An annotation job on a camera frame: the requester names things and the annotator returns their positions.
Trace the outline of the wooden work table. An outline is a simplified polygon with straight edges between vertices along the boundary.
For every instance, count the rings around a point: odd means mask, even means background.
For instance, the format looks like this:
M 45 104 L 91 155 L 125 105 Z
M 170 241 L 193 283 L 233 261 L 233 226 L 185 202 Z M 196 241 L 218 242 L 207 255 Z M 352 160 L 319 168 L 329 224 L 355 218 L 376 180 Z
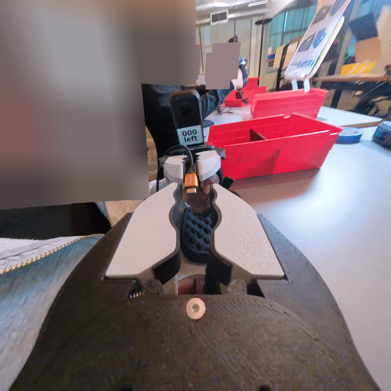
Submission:
M 376 100 L 380 97 L 390 99 L 390 75 L 386 74 L 347 74 L 316 77 L 313 82 L 320 83 L 327 90 L 334 90 L 330 107 L 337 109 L 343 91 L 361 91 L 356 105 Z

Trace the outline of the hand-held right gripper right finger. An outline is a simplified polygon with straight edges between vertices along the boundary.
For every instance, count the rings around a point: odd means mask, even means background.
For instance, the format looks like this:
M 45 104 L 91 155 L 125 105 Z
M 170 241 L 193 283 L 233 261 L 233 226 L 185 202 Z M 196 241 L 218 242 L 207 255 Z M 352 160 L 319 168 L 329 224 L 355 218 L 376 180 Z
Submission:
M 217 223 L 212 231 L 209 273 L 222 294 L 233 280 L 284 282 L 285 271 L 257 212 L 219 184 L 211 186 Z

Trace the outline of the blue tape roll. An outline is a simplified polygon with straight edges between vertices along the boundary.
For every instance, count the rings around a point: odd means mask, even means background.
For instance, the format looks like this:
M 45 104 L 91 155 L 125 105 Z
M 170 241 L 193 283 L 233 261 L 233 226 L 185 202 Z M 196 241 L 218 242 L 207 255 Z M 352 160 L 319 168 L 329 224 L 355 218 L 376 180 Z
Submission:
M 363 130 L 356 127 L 344 127 L 336 140 L 337 144 L 355 144 L 361 140 Z

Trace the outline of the instruction board on white stand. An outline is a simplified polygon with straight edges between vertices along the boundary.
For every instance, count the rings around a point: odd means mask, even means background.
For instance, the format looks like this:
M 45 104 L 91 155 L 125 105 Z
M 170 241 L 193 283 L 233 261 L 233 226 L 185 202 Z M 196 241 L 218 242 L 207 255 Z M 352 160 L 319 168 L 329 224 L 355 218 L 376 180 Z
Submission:
M 314 17 L 285 70 L 281 91 L 309 89 L 310 80 L 319 75 L 321 64 L 338 42 L 356 2 L 316 1 Z

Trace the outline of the dark blue electronic box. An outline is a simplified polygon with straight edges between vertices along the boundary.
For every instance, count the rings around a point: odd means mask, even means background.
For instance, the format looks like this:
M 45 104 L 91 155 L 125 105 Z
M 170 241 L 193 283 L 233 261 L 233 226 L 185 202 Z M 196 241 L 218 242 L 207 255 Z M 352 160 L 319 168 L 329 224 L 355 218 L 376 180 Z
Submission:
M 391 149 L 391 121 L 381 122 L 377 126 L 372 141 L 386 149 Z

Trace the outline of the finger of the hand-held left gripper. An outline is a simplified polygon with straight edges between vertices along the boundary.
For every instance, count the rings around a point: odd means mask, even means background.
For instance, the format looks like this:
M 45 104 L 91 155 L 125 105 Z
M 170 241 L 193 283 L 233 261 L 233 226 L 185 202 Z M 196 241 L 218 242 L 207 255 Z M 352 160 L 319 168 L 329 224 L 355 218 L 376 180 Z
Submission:
M 221 168 L 221 157 L 216 151 L 202 151 L 196 154 L 196 169 L 199 182 L 215 175 Z
M 170 183 L 183 184 L 185 178 L 185 156 L 168 155 L 163 157 L 164 176 Z

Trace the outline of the yellow plastic bin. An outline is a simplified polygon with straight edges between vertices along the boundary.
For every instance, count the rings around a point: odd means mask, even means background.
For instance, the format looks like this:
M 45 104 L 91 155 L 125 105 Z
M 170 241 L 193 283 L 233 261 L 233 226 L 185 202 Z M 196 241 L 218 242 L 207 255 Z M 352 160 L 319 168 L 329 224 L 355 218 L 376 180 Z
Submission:
M 359 63 L 350 63 L 342 66 L 340 75 L 369 74 L 374 68 L 376 61 L 363 61 Z

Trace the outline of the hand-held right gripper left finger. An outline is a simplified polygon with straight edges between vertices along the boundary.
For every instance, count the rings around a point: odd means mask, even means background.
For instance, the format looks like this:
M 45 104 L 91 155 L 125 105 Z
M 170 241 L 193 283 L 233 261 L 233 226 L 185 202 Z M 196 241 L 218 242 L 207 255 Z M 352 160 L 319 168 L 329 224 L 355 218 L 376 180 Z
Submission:
M 143 201 L 133 212 L 105 272 L 109 279 L 136 279 L 142 286 L 159 280 L 177 289 L 181 266 L 176 218 L 180 186 L 171 183 Z

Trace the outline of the red plastic bin with divider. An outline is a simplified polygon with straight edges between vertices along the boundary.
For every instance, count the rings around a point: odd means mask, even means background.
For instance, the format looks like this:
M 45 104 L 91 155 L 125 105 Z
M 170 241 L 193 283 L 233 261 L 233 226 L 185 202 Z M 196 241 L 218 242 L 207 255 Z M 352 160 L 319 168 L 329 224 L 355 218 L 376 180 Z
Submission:
M 321 168 L 342 130 L 292 113 L 213 125 L 208 143 L 225 149 L 222 170 L 239 180 Z

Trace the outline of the black floor lamp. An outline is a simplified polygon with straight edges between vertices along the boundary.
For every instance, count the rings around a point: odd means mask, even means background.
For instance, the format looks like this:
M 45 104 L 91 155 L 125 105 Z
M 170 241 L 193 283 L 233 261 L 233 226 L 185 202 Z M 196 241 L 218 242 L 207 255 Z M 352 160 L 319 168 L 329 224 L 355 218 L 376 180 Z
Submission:
M 272 18 L 263 18 L 259 21 L 256 21 L 257 26 L 261 26 L 261 36 L 260 36 L 260 51 L 259 51 L 259 63 L 258 63 L 258 84 L 261 80 L 261 67 L 262 67 L 262 57 L 263 57 L 263 46 L 265 40 L 265 29 L 272 21 Z

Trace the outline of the black cable orange usb-c plug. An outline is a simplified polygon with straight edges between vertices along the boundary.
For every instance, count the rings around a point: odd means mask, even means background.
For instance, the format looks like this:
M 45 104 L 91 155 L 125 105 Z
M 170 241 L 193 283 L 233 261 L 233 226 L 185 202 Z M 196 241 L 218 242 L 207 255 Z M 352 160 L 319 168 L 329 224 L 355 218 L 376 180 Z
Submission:
M 168 148 L 163 156 L 158 159 L 158 171 L 156 177 L 156 191 L 159 191 L 159 182 L 165 178 L 163 170 L 163 157 L 168 155 L 184 155 L 185 156 L 185 178 L 184 183 L 179 184 L 188 194 L 196 193 L 199 188 L 199 180 L 194 168 L 194 156 L 192 151 L 185 145 L 176 144 Z

